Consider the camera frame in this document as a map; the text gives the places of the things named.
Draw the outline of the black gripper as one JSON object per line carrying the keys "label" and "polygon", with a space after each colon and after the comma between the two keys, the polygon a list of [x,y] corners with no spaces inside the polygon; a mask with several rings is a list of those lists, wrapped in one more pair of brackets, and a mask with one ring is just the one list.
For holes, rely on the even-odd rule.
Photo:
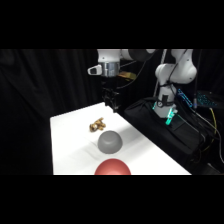
{"label": "black gripper", "polygon": [[[110,100],[114,99],[117,95],[117,78],[116,77],[103,77],[102,84],[102,97],[105,100],[105,105],[110,106]],[[113,100],[113,112],[116,113],[119,109],[117,100]]]}

